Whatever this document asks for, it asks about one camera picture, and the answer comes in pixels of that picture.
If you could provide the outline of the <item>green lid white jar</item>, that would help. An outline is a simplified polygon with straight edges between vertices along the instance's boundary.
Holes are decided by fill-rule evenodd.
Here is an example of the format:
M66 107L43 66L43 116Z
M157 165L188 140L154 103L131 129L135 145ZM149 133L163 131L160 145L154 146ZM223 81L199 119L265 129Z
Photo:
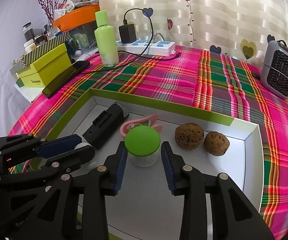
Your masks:
M161 138L152 127L131 129L125 136L124 144L131 162L139 167L150 167L159 159Z

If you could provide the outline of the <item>black rectangular device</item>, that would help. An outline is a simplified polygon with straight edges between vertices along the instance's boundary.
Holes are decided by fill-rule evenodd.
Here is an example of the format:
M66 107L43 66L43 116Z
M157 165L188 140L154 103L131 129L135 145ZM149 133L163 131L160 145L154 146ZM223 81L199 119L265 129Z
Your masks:
M129 111L126 107L119 102L114 102L93 120L83 137L92 147L99 150L128 116Z

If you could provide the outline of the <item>brown walnut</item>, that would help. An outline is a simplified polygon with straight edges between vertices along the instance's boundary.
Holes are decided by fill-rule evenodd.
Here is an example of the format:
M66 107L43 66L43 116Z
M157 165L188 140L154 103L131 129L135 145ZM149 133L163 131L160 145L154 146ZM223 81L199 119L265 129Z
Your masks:
M225 135L219 132L211 131L204 139L204 147L207 152L214 156L222 156L226 153L230 142Z
M175 129L174 139L180 148L194 150L203 142L204 130L198 124L189 122Z

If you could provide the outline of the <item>pink grey hair clip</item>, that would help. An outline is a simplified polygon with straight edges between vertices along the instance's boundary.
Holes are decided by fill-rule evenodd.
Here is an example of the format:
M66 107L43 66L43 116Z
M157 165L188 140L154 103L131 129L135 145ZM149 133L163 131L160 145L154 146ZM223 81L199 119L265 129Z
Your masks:
M158 115L152 114L152 115L145 116L143 118L126 121L121 125L119 129L120 135L123 138L125 138L125 136L131 129L136 128L138 126L148 126L148 127L155 129L157 132L160 133L163 129L163 126L160 124L156 124L157 120L158 120Z

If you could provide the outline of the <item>green white open box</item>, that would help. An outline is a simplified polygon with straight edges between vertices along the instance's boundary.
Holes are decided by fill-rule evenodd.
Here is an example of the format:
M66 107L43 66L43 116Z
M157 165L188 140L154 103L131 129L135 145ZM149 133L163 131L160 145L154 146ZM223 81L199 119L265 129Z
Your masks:
M108 90L87 90L46 133L53 140L71 134L83 135L102 111L118 102L129 112L129 119L156 114L162 125L162 141L173 152L200 172L226 173L238 185L256 209L263 196L264 163L260 127L257 124L202 109ZM205 133L225 135L229 148L221 157L209 154L203 145L196 150L180 148L175 129L193 122ZM183 197L168 189L162 161L150 167L138 167L127 161L122 187L115 197L106 198L109 232L121 239L178 239L183 214Z

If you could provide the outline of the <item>lime green shoe box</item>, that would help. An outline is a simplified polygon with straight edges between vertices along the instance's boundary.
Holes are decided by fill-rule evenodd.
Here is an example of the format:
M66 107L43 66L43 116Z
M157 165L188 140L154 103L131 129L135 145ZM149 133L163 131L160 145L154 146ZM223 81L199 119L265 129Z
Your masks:
M62 43L19 71L16 76L25 87L45 88L70 66L66 45Z

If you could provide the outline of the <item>chevron patterned box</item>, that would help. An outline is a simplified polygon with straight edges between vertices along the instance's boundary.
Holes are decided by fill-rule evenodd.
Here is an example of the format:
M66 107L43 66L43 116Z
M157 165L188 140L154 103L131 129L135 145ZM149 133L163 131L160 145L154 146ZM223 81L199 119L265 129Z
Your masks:
M55 47L59 46L62 43L70 40L69 33L63 33L55 38L47 41L46 43L38 46L33 51L29 52L26 55L22 55L19 59L15 60L12 68L10 69L11 75L15 75L19 71L28 67L31 63L39 59L41 56L45 55L47 52L51 51Z

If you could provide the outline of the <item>black smartphone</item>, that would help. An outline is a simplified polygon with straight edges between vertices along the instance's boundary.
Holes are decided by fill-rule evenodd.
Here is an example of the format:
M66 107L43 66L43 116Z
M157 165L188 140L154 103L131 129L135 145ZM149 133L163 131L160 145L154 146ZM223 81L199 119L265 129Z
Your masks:
M51 98L56 92L58 92L64 85L71 81L74 77L82 73L90 66L89 61L76 61L59 76L52 80L43 90L42 94L46 98Z

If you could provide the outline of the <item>green lotion bottle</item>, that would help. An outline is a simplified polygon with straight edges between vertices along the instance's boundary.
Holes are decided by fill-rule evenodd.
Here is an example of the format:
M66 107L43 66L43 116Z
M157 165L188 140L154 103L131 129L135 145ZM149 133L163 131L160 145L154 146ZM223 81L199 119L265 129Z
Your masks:
M115 31L109 25L107 11L95 13L97 29L94 31L98 51L104 66L112 67L119 63Z

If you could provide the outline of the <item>plaid pink green bedspread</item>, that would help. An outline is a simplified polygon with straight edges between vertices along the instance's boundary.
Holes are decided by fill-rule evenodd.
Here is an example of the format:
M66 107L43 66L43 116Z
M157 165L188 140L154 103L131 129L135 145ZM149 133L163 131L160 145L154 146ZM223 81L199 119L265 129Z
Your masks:
M11 135L45 137L71 105L89 88L146 96L217 112L258 124L264 156L260 213L276 239L288 234L288 99L265 89L255 66L207 50L177 46L177 59L131 61L103 72L99 56L89 58L84 74L48 99L38 97L22 114Z

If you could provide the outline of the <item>orange storage bin lid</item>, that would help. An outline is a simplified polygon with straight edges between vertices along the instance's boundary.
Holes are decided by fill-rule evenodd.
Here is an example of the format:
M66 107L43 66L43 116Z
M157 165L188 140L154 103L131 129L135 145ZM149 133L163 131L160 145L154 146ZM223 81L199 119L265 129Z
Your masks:
M95 21L95 13L98 11L100 11L99 4L87 5L61 16L53 22L53 26L58 27L62 32L66 32Z

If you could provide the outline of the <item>black charger plug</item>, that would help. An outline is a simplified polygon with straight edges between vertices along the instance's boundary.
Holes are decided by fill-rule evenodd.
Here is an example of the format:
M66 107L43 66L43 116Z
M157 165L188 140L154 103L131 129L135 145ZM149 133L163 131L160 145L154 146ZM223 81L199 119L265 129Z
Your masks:
M134 24L124 24L119 26L120 41L123 44L133 43L137 40L135 25Z

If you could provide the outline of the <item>white blue power strip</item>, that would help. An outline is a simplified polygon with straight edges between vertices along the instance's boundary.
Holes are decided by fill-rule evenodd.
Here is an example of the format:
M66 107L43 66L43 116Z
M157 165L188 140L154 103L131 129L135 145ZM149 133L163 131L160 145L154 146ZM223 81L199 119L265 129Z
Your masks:
M118 51L127 51L128 53L154 56L171 56L175 54L175 43L171 41L149 41L137 40L133 43L123 44L116 41Z

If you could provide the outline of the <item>grey mini fan heater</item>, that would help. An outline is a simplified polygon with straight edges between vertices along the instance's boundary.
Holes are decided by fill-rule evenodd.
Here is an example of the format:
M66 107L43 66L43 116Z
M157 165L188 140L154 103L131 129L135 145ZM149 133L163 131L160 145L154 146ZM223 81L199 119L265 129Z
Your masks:
M282 99L288 99L288 47L283 40L271 40L261 71L262 85Z

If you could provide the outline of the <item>heart patterned curtain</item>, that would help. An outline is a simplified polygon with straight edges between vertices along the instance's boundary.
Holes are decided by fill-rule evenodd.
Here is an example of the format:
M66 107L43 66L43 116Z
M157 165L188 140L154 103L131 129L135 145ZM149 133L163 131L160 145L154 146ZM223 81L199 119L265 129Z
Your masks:
M109 22L119 27L124 19L135 24L137 36L160 33L177 44L209 49L261 67L269 38L288 46L288 0L99 0Z

